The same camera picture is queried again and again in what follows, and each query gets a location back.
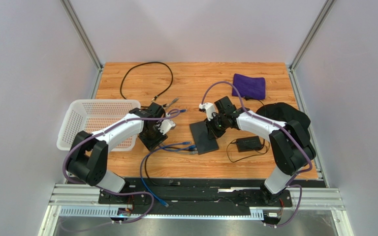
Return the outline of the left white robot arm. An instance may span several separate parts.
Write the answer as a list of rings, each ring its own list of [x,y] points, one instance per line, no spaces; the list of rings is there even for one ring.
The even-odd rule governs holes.
[[[146,109],[134,108],[118,122],[99,131],[80,131],[63,163],[64,173],[71,173],[89,186],[110,193],[120,193],[126,185],[124,178],[107,169],[108,154],[132,136],[139,136],[152,151],[167,139],[176,124],[162,106],[152,103]]]

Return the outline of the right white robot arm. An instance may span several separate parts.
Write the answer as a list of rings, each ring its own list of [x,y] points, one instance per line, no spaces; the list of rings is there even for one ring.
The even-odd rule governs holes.
[[[204,122],[212,138],[219,138],[232,128],[250,132],[270,144],[276,167],[260,186],[259,198],[265,205],[277,202],[298,174],[313,168],[316,151],[298,121],[276,121],[245,106],[236,108],[227,96],[215,103],[203,101],[199,110],[206,114]]]

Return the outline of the black network switch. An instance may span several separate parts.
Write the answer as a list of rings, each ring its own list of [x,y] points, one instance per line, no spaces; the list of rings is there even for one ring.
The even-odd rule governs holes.
[[[217,140],[209,138],[205,122],[192,123],[189,128],[199,155],[219,150]]]

